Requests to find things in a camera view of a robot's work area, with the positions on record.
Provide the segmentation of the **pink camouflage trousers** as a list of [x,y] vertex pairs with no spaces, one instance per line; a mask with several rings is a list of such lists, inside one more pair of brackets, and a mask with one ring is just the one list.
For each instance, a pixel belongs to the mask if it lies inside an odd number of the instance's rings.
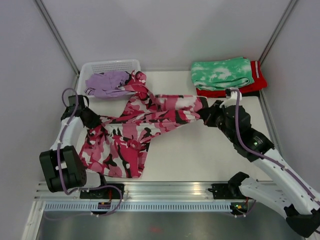
[[146,80],[143,72],[132,72],[123,89],[134,94],[122,114],[101,116],[87,130],[79,153],[86,169],[108,177],[140,177],[151,140],[199,120],[199,110],[208,107],[204,96],[153,94]]

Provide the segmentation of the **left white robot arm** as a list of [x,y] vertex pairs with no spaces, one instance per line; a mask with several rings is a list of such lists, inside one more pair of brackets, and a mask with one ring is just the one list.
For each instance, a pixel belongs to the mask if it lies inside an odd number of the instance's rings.
[[39,155],[45,182],[50,192],[83,187],[87,182],[84,164],[76,151],[80,133],[101,124],[100,116],[89,108],[89,98],[84,95],[68,97],[69,106],[62,114],[61,129],[51,148]]

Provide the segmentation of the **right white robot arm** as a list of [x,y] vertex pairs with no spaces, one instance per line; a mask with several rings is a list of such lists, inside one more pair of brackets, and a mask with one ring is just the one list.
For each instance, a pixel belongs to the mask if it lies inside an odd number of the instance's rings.
[[320,232],[320,193],[298,176],[263,133],[252,128],[251,116],[241,105],[225,106],[217,100],[197,113],[206,126],[218,128],[238,154],[266,173],[279,188],[260,184],[238,172],[228,182],[230,196],[243,195],[262,203],[304,238]]

